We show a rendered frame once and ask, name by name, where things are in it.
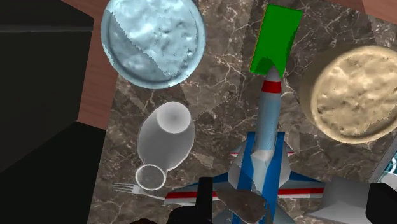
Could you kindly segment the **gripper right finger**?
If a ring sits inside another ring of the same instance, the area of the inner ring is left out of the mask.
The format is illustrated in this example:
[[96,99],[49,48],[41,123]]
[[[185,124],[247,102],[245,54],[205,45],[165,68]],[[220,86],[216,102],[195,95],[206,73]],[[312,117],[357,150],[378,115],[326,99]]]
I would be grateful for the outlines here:
[[365,214],[372,224],[397,224],[397,192],[385,183],[371,183]]

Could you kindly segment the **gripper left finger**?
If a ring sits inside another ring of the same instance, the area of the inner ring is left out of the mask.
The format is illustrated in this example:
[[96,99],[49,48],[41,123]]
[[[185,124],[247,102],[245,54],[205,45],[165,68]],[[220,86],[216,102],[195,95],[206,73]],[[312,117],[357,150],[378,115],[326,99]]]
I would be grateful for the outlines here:
[[175,208],[170,212],[167,224],[213,224],[211,177],[199,179],[195,206]]

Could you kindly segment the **pale grey angular block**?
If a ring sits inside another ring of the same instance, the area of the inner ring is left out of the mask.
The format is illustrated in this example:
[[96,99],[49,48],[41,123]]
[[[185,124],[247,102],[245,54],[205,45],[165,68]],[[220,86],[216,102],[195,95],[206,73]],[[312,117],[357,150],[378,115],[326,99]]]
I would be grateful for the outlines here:
[[343,224],[371,224],[366,217],[369,183],[334,176],[326,184],[317,211],[307,216]]

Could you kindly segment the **grey framed teal device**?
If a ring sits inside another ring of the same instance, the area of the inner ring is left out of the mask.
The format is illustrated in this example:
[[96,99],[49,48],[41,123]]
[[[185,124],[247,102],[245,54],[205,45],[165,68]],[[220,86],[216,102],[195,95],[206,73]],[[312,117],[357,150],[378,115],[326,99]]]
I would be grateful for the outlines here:
[[385,183],[397,191],[397,138],[389,145],[368,182]]

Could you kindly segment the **grey glass vase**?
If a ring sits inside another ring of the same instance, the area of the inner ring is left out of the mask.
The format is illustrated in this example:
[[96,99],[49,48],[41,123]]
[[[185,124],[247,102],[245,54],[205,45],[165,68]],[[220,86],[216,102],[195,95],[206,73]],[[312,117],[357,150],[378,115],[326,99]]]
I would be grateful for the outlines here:
[[188,156],[195,140],[194,122],[188,108],[179,102],[166,102],[145,119],[137,137],[137,153],[142,166],[136,182],[145,190],[158,190],[167,173]]

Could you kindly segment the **silver fork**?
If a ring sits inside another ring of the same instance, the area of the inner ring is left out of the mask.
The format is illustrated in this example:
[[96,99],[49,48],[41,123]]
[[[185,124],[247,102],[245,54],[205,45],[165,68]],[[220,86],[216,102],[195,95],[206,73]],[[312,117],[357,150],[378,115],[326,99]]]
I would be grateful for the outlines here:
[[124,192],[124,193],[130,193],[130,194],[137,194],[137,195],[145,195],[147,197],[153,198],[153,199],[158,199],[164,201],[164,197],[159,197],[156,195],[149,194],[145,192],[143,188],[141,188],[137,184],[132,184],[132,183],[114,183],[112,185],[112,190],[116,192]]

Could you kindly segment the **blue red white toy airplane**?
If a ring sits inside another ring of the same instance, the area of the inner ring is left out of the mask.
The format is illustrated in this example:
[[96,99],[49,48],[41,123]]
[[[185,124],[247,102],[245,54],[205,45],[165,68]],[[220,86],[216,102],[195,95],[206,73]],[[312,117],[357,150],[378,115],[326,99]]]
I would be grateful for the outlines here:
[[[213,224],[295,224],[277,198],[320,198],[325,184],[293,172],[293,150],[279,132],[281,79],[272,67],[261,89],[256,130],[232,151],[228,172],[212,178]],[[164,204],[195,206],[198,184],[169,192]]]

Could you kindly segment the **beige bowl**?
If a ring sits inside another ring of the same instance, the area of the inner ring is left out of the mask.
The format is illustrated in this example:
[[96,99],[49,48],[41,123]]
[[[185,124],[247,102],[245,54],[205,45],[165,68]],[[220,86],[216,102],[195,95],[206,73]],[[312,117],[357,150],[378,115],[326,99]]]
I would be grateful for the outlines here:
[[303,113],[321,132],[361,144],[397,128],[397,50],[342,45],[315,57],[302,76]]

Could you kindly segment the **light blue bowl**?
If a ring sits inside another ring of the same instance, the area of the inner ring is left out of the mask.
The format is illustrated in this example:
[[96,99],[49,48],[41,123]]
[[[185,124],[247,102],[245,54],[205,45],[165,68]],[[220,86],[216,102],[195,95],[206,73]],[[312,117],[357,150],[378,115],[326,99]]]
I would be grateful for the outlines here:
[[206,30],[194,0],[109,0],[101,42],[119,75],[139,87],[163,89],[197,68]]

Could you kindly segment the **green flat box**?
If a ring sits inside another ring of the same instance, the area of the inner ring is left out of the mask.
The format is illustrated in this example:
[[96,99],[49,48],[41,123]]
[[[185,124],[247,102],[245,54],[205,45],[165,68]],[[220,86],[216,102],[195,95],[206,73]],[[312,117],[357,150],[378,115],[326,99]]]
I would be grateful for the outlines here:
[[303,12],[268,4],[263,14],[258,39],[249,70],[266,75],[275,67],[284,74]]

